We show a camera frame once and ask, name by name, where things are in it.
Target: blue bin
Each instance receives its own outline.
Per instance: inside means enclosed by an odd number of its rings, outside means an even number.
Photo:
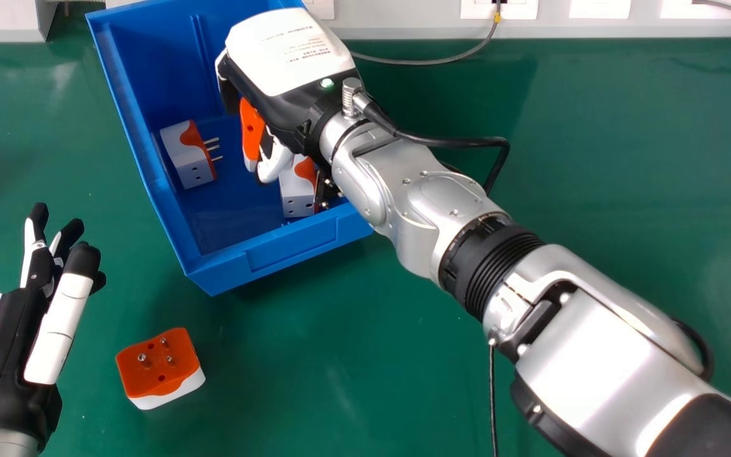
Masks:
[[[284,219],[278,185],[247,173],[240,121],[227,116],[214,59],[231,26],[299,0],[154,0],[89,13],[89,27],[148,197],[185,275],[210,295],[371,234],[350,203]],[[194,119],[220,138],[218,179],[183,191],[160,128]]]

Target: green table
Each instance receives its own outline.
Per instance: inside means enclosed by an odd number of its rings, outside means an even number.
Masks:
[[[428,57],[467,43],[356,43]],[[363,64],[410,128],[504,134],[494,199],[694,325],[731,394],[731,40],[496,41],[430,69]],[[435,110],[423,110],[435,102]],[[490,153],[445,151],[484,176]],[[46,455],[490,455],[480,326],[369,237],[209,298],[180,271],[140,185],[83,20],[49,44],[0,46],[0,290],[16,286],[23,218],[49,204],[104,252],[59,388]],[[142,413],[114,355],[175,326],[206,384]],[[499,361],[502,455],[554,455],[511,405]]]

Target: white wall socket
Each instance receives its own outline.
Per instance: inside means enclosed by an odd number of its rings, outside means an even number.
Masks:
[[[630,0],[571,0],[569,18],[628,18]]]
[[[492,0],[461,0],[461,18],[490,20],[495,10]],[[533,20],[537,18],[537,0],[508,0],[501,5],[501,17],[505,20]]]
[[[719,0],[731,5],[731,0]],[[694,5],[693,0],[662,0],[661,18],[731,18],[731,11],[709,5]]]
[[[304,5],[316,18],[334,18],[334,0],[304,0]]]

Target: black and white robotic hand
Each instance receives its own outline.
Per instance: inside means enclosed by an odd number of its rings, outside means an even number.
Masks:
[[[397,128],[346,46],[301,8],[236,24],[215,64],[229,110],[246,98],[391,240],[406,269],[482,324],[513,365],[514,403],[563,453],[731,457],[731,399],[708,383],[713,365],[697,333],[517,225],[428,148],[487,142]]]
[[[55,382],[86,300],[105,285],[101,253],[78,242],[84,223],[73,219],[47,243],[48,219],[47,206],[36,203],[24,222],[18,289],[0,293],[2,457],[33,457],[47,445],[61,414]]]

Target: black ribbed joint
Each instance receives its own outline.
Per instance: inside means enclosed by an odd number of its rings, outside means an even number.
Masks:
[[[543,244],[520,225],[484,220],[462,232],[446,252],[439,284],[480,322],[498,284],[522,258]]]

